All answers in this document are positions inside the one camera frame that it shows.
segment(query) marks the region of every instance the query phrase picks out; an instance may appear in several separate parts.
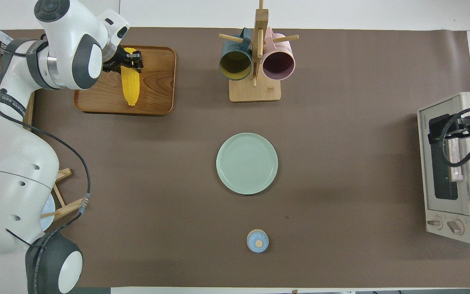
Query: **wooden tray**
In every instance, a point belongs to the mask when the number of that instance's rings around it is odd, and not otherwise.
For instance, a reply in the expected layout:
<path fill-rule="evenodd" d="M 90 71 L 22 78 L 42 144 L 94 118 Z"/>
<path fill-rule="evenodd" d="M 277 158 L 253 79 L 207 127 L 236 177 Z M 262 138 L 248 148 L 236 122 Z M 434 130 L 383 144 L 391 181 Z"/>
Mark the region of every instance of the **wooden tray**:
<path fill-rule="evenodd" d="M 167 115 L 173 108 L 175 52 L 168 47 L 132 47 L 142 52 L 144 68 L 140 74 L 139 100 L 128 106 L 121 84 L 121 75 L 101 73 L 97 83 L 88 90 L 75 91 L 73 104 L 78 110 L 99 114 Z"/>

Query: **white wall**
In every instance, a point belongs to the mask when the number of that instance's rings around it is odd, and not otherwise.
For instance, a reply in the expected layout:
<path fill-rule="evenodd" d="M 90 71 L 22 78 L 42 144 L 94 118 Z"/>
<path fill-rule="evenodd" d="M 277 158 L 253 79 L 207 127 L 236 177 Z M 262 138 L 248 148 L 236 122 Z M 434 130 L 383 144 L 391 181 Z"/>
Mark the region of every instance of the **white wall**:
<path fill-rule="evenodd" d="M 0 0 L 0 29 L 40 28 L 35 0 Z M 134 27 L 253 27 L 258 0 L 81 0 Z M 470 30 L 470 0 L 266 0 L 275 28 Z"/>

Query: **mug handle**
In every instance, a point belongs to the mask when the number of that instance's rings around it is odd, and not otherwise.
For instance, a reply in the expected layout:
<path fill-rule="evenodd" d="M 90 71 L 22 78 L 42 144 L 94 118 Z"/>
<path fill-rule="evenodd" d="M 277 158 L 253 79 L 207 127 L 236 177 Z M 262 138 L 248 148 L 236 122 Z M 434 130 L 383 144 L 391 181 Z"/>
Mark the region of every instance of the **mug handle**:
<path fill-rule="evenodd" d="M 277 48 L 275 43 L 273 43 L 273 30 L 271 27 L 266 28 L 266 36 L 264 37 L 264 41 L 266 42 L 266 46 L 270 46 L 269 50 L 275 50 Z"/>
<path fill-rule="evenodd" d="M 240 33 L 240 37 L 243 39 L 242 43 L 240 44 L 241 51 L 247 51 L 250 47 L 251 41 L 251 31 L 249 28 L 243 28 L 242 32 Z"/>

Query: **wooden board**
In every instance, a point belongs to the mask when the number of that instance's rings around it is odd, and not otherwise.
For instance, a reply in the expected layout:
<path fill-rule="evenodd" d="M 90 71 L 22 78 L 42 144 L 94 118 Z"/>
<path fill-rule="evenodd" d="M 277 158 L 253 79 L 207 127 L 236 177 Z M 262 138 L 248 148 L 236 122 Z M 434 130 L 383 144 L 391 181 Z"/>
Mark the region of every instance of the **wooden board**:
<path fill-rule="evenodd" d="M 281 97 L 280 81 L 270 80 L 262 72 L 262 65 L 259 67 L 257 75 L 257 85 L 254 80 L 248 77 L 244 80 L 230 80 L 230 101 L 231 102 L 264 102 L 277 101 Z"/>
<path fill-rule="evenodd" d="M 139 100 L 128 106 L 122 90 L 121 75 L 102 73 L 88 90 L 75 91 L 73 103 L 84 112 L 123 115 L 167 115 L 173 108 L 175 52 L 168 47 L 125 45 L 142 52 L 144 68 L 140 74 Z"/>

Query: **blue mug handle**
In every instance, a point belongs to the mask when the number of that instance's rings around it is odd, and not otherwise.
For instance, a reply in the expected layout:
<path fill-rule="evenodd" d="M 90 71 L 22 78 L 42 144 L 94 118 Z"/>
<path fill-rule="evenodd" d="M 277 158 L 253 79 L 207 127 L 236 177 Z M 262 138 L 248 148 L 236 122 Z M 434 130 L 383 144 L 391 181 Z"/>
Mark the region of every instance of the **blue mug handle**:
<path fill-rule="evenodd" d="M 250 47 L 251 41 L 251 31 L 249 28 L 243 28 L 242 32 L 240 33 L 240 37 L 243 39 L 242 43 L 240 43 L 240 50 L 247 51 Z"/>

